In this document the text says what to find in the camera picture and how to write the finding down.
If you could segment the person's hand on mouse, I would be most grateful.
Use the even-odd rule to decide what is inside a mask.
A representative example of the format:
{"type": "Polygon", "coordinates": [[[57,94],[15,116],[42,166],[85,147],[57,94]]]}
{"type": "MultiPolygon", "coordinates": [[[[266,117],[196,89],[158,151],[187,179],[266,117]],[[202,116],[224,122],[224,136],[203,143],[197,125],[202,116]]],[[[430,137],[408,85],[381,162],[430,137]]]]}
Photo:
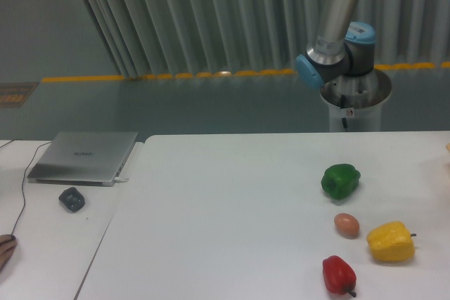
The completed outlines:
{"type": "Polygon", "coordinates": [[[0,269],[6,265],[12,257],[18,241],[14,235],[1,235],[0,237],[0,269]]]}

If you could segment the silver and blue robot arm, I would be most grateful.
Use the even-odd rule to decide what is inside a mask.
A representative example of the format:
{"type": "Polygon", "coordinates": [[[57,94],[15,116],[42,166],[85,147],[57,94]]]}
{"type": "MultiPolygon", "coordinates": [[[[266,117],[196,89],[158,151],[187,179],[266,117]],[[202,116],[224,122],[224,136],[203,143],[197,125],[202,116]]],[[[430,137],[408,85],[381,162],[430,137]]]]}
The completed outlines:
{"type": "Polygon", "coordinates": [[[298,55],[298,75],[321,88],[340,75],[361,74],[361,48],[391,64],[449,60],[449,0],[325,0],[319,23],[298,55]]]}

